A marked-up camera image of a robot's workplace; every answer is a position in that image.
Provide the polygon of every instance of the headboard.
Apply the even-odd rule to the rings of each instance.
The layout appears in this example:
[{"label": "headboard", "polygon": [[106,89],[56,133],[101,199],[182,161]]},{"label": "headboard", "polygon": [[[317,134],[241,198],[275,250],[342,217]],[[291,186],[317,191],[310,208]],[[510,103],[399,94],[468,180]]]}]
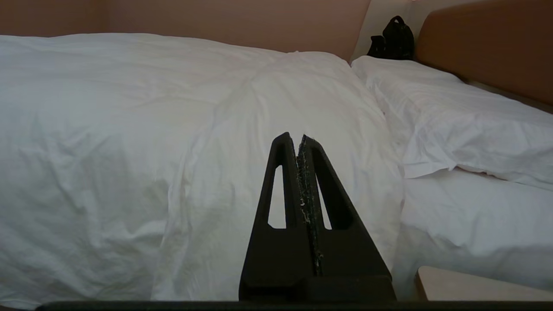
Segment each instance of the headboard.
[{"label": "headboard", "polygon": [[0,0],[0,34],[195,37],[349,60],[371,0]]},{"label": "headboard", "polygon": [[434,11],[415,57],[553,106],[552,14],[552,0],[487,0]]}]

